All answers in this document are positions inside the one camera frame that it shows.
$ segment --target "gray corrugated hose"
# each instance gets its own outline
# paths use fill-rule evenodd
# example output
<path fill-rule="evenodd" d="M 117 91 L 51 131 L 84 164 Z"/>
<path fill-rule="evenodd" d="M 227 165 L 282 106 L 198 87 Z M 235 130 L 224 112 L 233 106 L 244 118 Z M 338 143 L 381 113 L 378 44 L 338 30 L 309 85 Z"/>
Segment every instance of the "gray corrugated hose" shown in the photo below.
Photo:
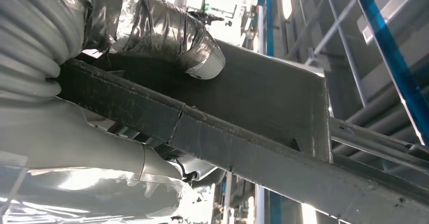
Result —
<path fill-rule="evenodd" d="M 92 38 L 86 37 L 88 30 L 84 31 L 86 12 L 79 0 L 0 0 L 0 166 L 37 169 L 37 176 L 65 168 L 74 172 L 76 167 L 132 173 L 133 181 L 147 183 L 140 187 L 141 192 L 127 193 L 142 201 L 139 205 L 146 204 L 139 206 L 137 215 L 172 214 L 183 197 L 179 171 L 152 148 L 90 126 L 75 104 L 54 98 L 61 89 L 49 78 L 57 77 L 59 64 L 77 55 L 82 44 Z M 90 22 L 102 16 L 93 10 L 85 18 Z M 31 181 L 26 180 L 35 178 L 29 173 L 24 182 L 17 180 L 25 183 L 27 190 Z M 109 192 L 101 197 L 100 193 L 85 189 L 84 195 L 75 194 L 73 199 L 54 198 L 61 192 L 56 187 L 61 185 L 55 185 L 50 189 L 51 195 L 46 196 L 37 191 L 10 189 L 2 182 L 6 180 L 9 178 L 0 177 L 0 196 L 14 198 L 7 201 L 8 205 L 34 201 L 37 197 L 44 206 L 85 207 L 88 213 L 90 209 L 98 213 L 121 211 L 107 204 L 117 200 Z M 119 180 L 109 185 L 123 183 L 126 188 L 110 186 L 109 189 L 119 194 L 135 186 Z M 73 206 L 74 200 L 81 197 L 85 197 L 84 203 Z M 7 209 L 2 203 L 0 200 L 0 215 Z"/>

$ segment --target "white hose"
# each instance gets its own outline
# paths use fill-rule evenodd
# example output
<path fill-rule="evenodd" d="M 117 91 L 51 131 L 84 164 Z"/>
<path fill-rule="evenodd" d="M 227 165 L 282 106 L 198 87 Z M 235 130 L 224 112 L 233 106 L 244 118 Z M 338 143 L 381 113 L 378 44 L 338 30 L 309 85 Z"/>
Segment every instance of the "white hose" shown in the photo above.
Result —
<path fill-rule="evenodd" d="M 47 100 L 61 91 L 46 77 L 80 52 L 83 14 L 62 0 L 0 0 L 0 99 Z"/>

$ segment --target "flexible duct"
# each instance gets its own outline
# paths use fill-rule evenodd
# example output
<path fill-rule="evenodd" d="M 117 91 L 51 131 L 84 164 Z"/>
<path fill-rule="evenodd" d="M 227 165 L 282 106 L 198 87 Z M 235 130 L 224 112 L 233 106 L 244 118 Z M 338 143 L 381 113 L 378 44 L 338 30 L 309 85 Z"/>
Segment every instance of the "flexible duct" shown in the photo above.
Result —
<path fill-rule="evenodd" d="M 61 89 L 49 78 L 88 40 L 85 19 L 102 16 L 86 12 L 79 0 L 0 0 L 3 221 L 170 215 L 189 187 L 152 148 L 90 126 L 75 104 L 54 98 Z"/>
<path fill-rule="evenodd" d="M 164 59 L 200 79 L 217 76 L 225 57 L 203 24 L 164 0 L 81 0 L 91 4 L 85 49 Z"/>

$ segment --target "metal pipe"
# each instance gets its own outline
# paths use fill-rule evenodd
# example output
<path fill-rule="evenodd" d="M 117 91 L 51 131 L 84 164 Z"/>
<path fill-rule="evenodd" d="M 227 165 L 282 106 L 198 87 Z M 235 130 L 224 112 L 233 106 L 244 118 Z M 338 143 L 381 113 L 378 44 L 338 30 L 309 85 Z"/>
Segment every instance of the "metal pipe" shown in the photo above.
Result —
<path fill-rule="evenodd" d="M 384 64 L 422 145 L 429 141 L 429 102 L 414 78 L 374 0 L 358 0 Z"/>
<path fill-rule="evenodd" d="M 222 220 L 222 224 L 228 224 L 229 222 L 229 204 L 231 202 L 231 187 L 232 187 L 232 173 L 227 172 L 226 179 L 226 187 L 225 187 L 225 201 L 224 201 L 224 216 Z"/>
<path fill-rule="evenodd" d="M 259 39 L 259 53 L 265 54 L 264 43 L 264 7 L 258 6 L 258 39 Z"/>
<path fill-rule="evenodd" d="M 255 224 L 265 223 L 265 189 L 255 185 Z"/>
<path fill-rule="evenodd" d="M 267 56 L 274 56 L 274 32 L 273 32 L 273 11 L 272 0 L 265 0 L 267 3 Z"/>
<path fill-rule="evenodd" d="M 344 34 L 344 31 L 342 30 L 341 22 L 338 19 L 338 13 L 335 9 L 334 2 L 333 2 L 333 0 L 328 0 L 328 2 L 329 2 L 329 5 L 331 6 L 332 14 L 333 14 L 334 19 L 336 21 L 337 30 L 338 30 L 339 36 L 341 38 L 342 45 L 344 46 L 344 51 L 346 52 L 347 60 L 349 61 L 350 69 L 352 71 L 353 79 L 355 81 L 356 88 L 358 90 L 359 97 L 360 97 L 361 102 L 362 102 L 362 106 L 365 108 L 366 107 L 366 99 L 365 99 L 365 96 L 363 94 L 363 90 L 361 87 L 361 82 L 360 82 L 360 78 L 358 75 L 358 69 L 356 68 L 355 60 L 353 59 L 352 52 L 350 51 L 349 44 L 347 43 L 346 35 Z"/>
<path fill-rule="evenodd" d="M 383 135 L 389 135 L 392 130 L 399 128 L 408 121 L 407 113 L 402 105 L 398 105 L 389 115 L 368 126 L 369 130 Z"/>
<path fill-rule="evenodd" d="M 309 32 L 309 27 L 311 27 L 315 22 L 318 21 L 320 12 L 322 11 L 322 4 L 325 0 L 320 0 L 320 2 L 317 4 L 315 11 L 313 13 L 313 16 L 307 21 L 307 26 L 301 31 L 298 38 L 296 39 L 295 43 L 293 44 L 292 48 L 289 51 L 288 56 L 286 57 L 287 60 L 293 59 L 296 52 L 299 49 L 299 46 L 301 44 L 301 40 L 305 39 L 307 37 L 307 33 Z"/>
<path fill-rule="evenodd" d="M 301 0 L 299 0 L 299 6 L 301 7 L 301 13 L 303 14 L 304 25 L 307 26 L 306 15 L 304 14 L 303 3 Z"/>
<path fill-rule="evenodd" d="M 329 42 L 329 40 L 334 36 L 338 28 L 338 24 L 341 23 L 346 18 L 346 16 L 349 14 L 350 10 L 355 5 L 355 3 L 356 3 L 356 0 L 351 0 L 349 4 L 347 4 L 347 6 L 343 9 L 343 11 L 338 16 L 338 19 L 334 21 L 332 26 L 329 28 L 328 32 L 326 32 L 325 36 L 322 38 L 322 40 L 314 49 L 315 55 L 318 55 L 325 47 L 325 45 Z M 311 58 L 308 58 L 307 61 L 305 62 L 305 65 L 309 66 L 312 62 L 313 60 Z"/>
<path fill-rule="evenodd" d="M 377 98 L 372 100 L 367 106 L 353 116 L 351 116 L 347 122 L 356 124 L 359 126 L 364 126 L 368 121 L 376 115 L 381 114 L 387 108 L 392 107 L 398 103 L 398 94 L 396 93 L 395 88 L 389 87 L 384 90 Z"/>

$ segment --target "gray metal frame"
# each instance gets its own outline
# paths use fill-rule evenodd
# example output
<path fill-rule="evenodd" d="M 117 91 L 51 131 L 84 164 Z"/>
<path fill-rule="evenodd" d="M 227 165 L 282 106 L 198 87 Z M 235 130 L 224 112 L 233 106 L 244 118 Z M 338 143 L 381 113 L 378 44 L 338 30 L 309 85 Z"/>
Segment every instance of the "gray metal frame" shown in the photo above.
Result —
<path fill-rule="evenodd" d="M 241 50 L 238 52 L 256 56 L 258 60 L 263 59 L 251 52 Z M 118 61 L 120 61 L 118 65 L 125 63 L 124 58 Z M 233 65 L 234 63 L 231 63 L 226 69 L 233 69 Z M 300 73 L 301 69 L 295 68 L 294 71 Z M 227 77 L 220 77 L 217 78 L 217 82 L 213 82 L 218 83 L 219 80 L 227 79 Z M 207 113 L 211 109 L 206 109 L 204 112 L 187 106 L 76 60 L 63 66 L 59 81 L 63 87 L 60 96 L 68 100 L 139 132 L 168 142 L 171 147 L 269 190 L 300 203 L 308 203 L 341 220 L 355 224 L 428 223 L 429 191 L 427 189 L 344 156 L 334 154 L 333 162 L 329 163 L 326 161 L 328 159 L 325 158 L 325 154 L 312 154 L 310 150 L 316 147 L 330 149 L 330 144 L 326 146 L 323 141 L 315 141 L 316 146 L 310 149 L 302 148 L 305 152 L 300 152 L 299 149 L 294 150 L 293 146 L 284 145 L 213 117 Z M 305 108 L 295 108 L 295 111 L 302 110 Z M 329 118 L 326 120 L 330 121 L 333 140 L 350 142 L 353 147 L 381 157 L 384 155 L 379 153 L 388 152 L 391 160 L 401 164 L 406 163 L 406 166 L 419 170 L 421 174 L 427 174 L 425 170 L 427 162 L 404 155 L 404 151 L 390 147 L 400 145 L 408 148 L 410 144 L 392 140 L 342 121 Z M 369 146 L 373 146 L 375 150 L 368 149 Z"/>

